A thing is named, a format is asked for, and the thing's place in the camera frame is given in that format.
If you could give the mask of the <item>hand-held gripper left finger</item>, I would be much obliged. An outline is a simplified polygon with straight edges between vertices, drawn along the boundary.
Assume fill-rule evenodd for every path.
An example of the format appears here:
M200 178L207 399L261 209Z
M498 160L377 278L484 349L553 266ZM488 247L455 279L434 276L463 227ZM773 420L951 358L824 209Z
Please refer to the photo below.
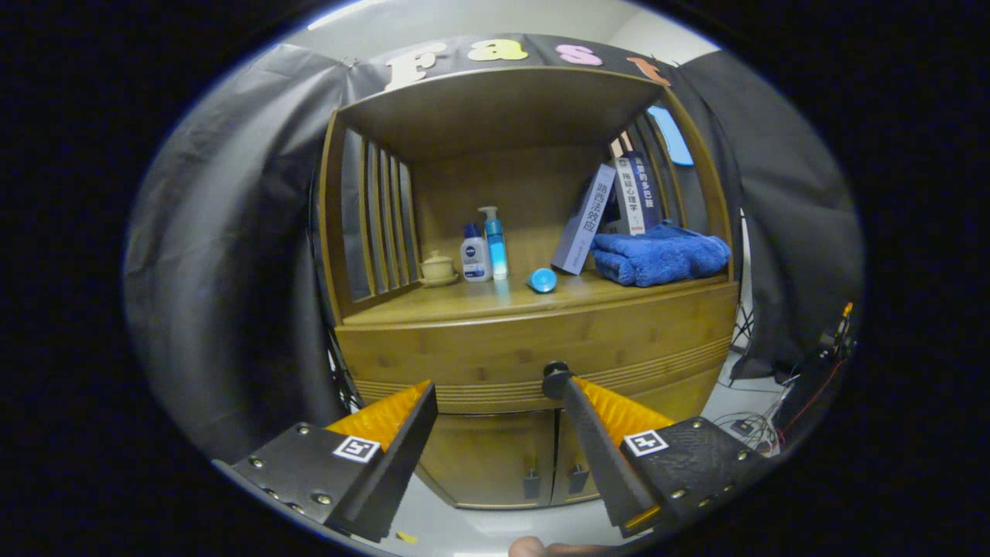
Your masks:
M304 528L381 542L438 414L435 384L422 381L333 424L293 424L236 463L213 465Z

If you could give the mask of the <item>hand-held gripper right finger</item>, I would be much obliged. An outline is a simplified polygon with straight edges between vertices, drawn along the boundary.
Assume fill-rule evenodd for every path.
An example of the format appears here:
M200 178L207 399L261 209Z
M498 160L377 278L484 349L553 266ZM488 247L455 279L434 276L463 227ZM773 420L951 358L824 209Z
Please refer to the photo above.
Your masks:
M673 421L583 378L563 381L563 405L609 521L625 537L693 525L772 466L703 417Z

